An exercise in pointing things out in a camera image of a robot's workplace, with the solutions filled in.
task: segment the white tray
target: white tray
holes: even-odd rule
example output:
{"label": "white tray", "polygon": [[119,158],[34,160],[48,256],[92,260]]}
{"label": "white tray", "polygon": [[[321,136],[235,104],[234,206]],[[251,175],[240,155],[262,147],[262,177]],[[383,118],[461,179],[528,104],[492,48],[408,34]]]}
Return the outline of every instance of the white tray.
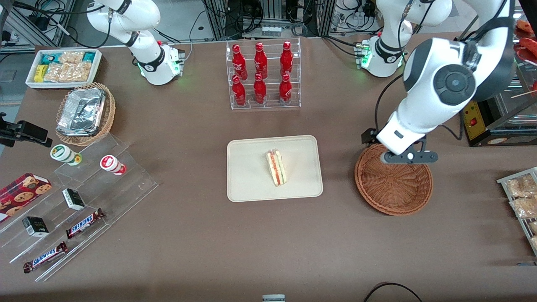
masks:
{"label": "white tray", "polygon": [[[278,149],[287,183],[275,186],[266,152]],[[228,198],[234,203],[317,197],[323,192],[317,140],[311,135],[234,140],[228,144]]]}
{"label": "white tray", "polygon": [[[93,62],[91,63],[90,75],[88,76],[88,80],[86,82],[68,82],[68,83],[35,82],[34,81],[35,70],[37,69],[37,66],[39,65],[39,63],[41,62],[41,58],[43,57],[43,55],[62,53],[65,51],[95,53],[95,57],[93,58]],[[26,85],[28,85],[28,87],[30,88],[58,89],[58,88],[74,88],[74,87],[79,87],[79,86],[86,85],[86,84],[91,84],[93,83],[93,79],[95,79],[95,75],[97,74],[97,69],[99,68],[101,56],[102,54],[99,50],[88,49],[88,48],[49,49],[46,51],[38,51],[35,54],[32,67],[30,68],[30,72],[28,72],[28,76],[26,77]]]}

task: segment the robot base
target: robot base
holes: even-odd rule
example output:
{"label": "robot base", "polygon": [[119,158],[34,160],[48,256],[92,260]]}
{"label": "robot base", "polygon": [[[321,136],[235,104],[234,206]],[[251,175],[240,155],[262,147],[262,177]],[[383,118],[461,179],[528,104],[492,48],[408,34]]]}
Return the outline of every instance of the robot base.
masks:
{"label": "robot base", "polygon": [[164,85],[175,77],[183,75],[185,53],[179,53],[178,49],[169,45],[161,45],[161,47],[164,50],[164,61],[155,71],[143,70],[138,64],[142,76],[153,85]]}

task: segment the sandwich slice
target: sandwich slice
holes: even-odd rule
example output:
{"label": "sandwich slice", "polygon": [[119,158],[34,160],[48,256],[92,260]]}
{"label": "sandwich slice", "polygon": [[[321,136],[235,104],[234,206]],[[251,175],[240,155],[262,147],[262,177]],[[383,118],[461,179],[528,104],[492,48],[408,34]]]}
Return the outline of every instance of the sandwich slice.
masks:
{"label": "sandwich slice", "polygon": [[285,174],[284,163],[281,159],[280,151],[277,149],[269,150],[266,153],[266,156],[274,185],[280,186],[285,184],[287,182],[287,175]]}

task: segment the red cookie box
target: red cookie box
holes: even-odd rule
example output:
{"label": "red cookie box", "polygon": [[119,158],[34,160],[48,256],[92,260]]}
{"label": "red cookie box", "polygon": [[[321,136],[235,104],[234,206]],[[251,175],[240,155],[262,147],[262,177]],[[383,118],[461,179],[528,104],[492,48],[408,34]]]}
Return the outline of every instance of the red cookie box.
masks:
{"label": "red cookie box", "polygon": [[25,173],[0,190],[0,223],[52,188],[48,179]]}

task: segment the brown wicker basket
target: brown wicker basket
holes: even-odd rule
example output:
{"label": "brown wicker basket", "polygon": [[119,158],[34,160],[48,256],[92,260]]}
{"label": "brown wicker basket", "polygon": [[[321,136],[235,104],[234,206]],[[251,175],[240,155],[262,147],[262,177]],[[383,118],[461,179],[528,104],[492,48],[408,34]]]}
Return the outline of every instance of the brown wicker basket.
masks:
{"label": "brown wicker basket", "polygon": [[386,151],[381,144],[365,149],[354,167],[356,186],[372,207],[385,214],[414,214],[431,198],[431,171],[425,164],[382,163],[380,156]]}
{"label": "brown wicker basket", "polygon": [[[104,106],[105,107],[103,109],[103,116],[101,117],[101,128],[99,130],[99,133],[97,133],[97,135],[95,135],[95,136],[66,136],[66,135],[60,134],[56,130],[56,134],[58,135],[58,137],[60,138],[60,140],[62,142],[68,143],[70,145],[85,147],[85,146],[91,144],[92,142],[101,139],[108,132],[110,132],[110,129],[112,128],[112,124],[114,123],[114,114],[115,114],[114,96],[110,93],[110,90],[106,86],[104,86],[104,85],[102,85],[100,83],[91,83],[89,85],[84,85],[84,86],[77,87],[74,90],[84,90],[84,89],[91,89],[91,88],[99,88],[99,89],[104,90],[105,93],[106,93],[106,99],[104,101]],[[69,94],[67,94],[63,98],[63,102],[60,105],[60,109],[58,110],[58,114],[56,115],[56,122],[60,121],[60,117],[62,116],[62,112],[63,112],[63,107],[66,104],[66,100],[67,100],[68,95]]]}

